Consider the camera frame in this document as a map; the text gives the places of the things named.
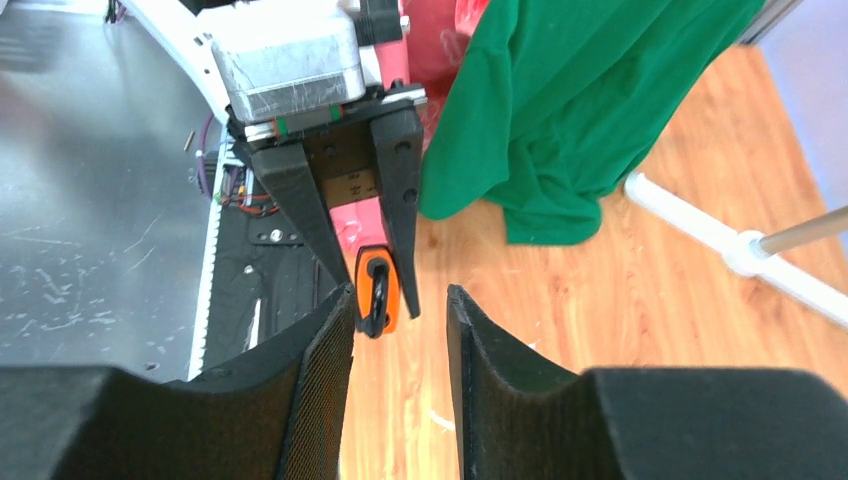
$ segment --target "black bracket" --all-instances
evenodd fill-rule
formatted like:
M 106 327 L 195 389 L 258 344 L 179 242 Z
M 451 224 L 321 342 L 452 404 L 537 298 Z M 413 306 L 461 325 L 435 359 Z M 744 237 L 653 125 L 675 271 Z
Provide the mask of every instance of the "black bracket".
M 362 0 L 359 12 L 351 17 L 360 47 L 403 39 L 397 0 Z
M 353 113 L 342 119 L 284 138 L 250 142 L 244 126 L 232 116 L 228 128 L 236 139 L 233 152 L 253 169 L 288 228 L 337 284 L 350 281 L 350 276 L 329 215 L 333 205 L 328 205 L 326 196 L 332 188 L 323 184 L 345 176 L 373 175 L 371 196 L 379 196 L 389 250 L 410 316 L 416 318 L 421 308 L 415 229 L 424 132 L 412 100 L 380 102 L 395 90 L 408 88 L 376 92 L 354 104 Z
M 301 245 L 303 241 L 282 215 L 251 218 L 248 236 L 254 245 Z

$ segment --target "green cloth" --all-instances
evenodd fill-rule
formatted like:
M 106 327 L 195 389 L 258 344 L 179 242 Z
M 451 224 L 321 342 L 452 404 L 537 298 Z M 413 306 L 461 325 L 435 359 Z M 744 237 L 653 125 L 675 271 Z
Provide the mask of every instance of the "green cloth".
M 510 243 L 573 245 L 763 0 L 491 0 L 425 155 L 421 213 L 478 198 Z

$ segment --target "red plastic bag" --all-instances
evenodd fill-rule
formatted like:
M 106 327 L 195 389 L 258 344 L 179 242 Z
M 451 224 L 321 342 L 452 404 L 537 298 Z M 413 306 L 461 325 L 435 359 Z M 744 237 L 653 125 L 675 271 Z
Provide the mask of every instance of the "red plastic bag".
M 410 25 L 406 38 L 409 76 L 412 82 L 424 85 L 429 98 L 427 110 L 421 116 L 426 149 L 471 38 L 456 29 L 457 0 L 401 0 L 401 3 Z
M 456 0 L 453 20 L 456 31 L 469 37 L 473 35 L 488 5 L 489 0 Z

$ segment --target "orange object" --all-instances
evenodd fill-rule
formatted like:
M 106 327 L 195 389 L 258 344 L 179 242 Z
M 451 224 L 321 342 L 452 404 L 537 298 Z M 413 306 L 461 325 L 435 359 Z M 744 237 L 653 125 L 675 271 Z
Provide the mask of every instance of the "orange object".
M 356 256 L 355 278 L 362 314 L 357 328 L 371 338 L 394 332 L 400 313 L 400 281 L 388 247 L 362 247 Z

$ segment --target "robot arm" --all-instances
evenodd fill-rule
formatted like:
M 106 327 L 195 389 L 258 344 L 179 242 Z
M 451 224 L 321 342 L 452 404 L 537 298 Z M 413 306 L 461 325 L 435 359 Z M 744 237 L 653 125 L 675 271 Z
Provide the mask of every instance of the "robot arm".
M 375 52 L 376 45 L 403 39 L 408 19 L 397 0 L 223 6 L 200 0 L 216 6 L 193 10 L 180 1 L 124 5 L 226 126 L 235 141 L 232 152 L 256 181 L 245 177 L 245 187 L 272 200 L 259 215 L 282 215 L 342 284 L 351 276 L 329 210 L 378 197 L 387 245 L 359 251 L 357 325 L 372 338 L 393 331 L 401 293 L 417 317 L 413 257 L 423 147 L 417 110 L 426 95 L 420 85 L 402 81 L 384 87 Z
M 370 3 L 362 10 L 358 2 L 348 3 L 342 10 L 335 2 L 327 1 L 237 2 L 201 10 L 197 16 L 179 0 L 122 3 L 191 78 L 215 118 L 224 125 L 229 120 L 229 105 L 233 105 L 239 121 L 260 123 L 279 116 L 274 114 L 297 110 L 292 106 L 309 110 L 323 106 L 321 103 L 344 103 L 339 101 L 344 93 L 335 97 L 331 93 L 350 85 L 359 88 L 348 88 L 345 101 L 362 96 L 364 87 L 381 83 L 374 50 L 374 43 L 381 39 L 373 34 L 369 38 L 356 29 L 359 26 L 359 31 L 373 32 L 374 23 L 366 19 L 373 18 L 380 25 L 388 20 L 385 9 L 375 12 Z M 385 28 L 377 31 L 384 38 L 395 33 Z M 362 45 L 369 41 L 374 43 Z M 319 60 L 324 61 L 310 62 L 316 57 L 323 57 Z M 288 64 L 282 65 L 280 59 Z M 333 69 L 344 72 L 344 67 L 347 77 L 336 78 L 333 83 Z M 323 83 L 316 82 L 316 77 L 324 77 Z M 324 87 L 313 95 L 318 100 L 312 103 L 297 91 L 310 86 L 313 90 Z M 250 90 L 260 94 L 251 99 Z M 269 97 L 290 105 L 262 112 L 255 103 Z

